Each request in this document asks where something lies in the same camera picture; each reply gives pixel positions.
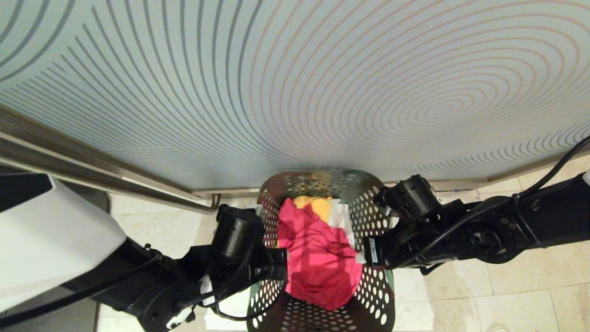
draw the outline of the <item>white panel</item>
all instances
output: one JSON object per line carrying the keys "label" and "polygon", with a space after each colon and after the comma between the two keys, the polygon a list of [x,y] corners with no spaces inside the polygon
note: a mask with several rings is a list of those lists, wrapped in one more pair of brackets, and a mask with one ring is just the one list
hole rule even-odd
{"label": "white panel", "polygon": [[482,178],[590,134],[588,1],[33,1],[0,103],[194,189]]}

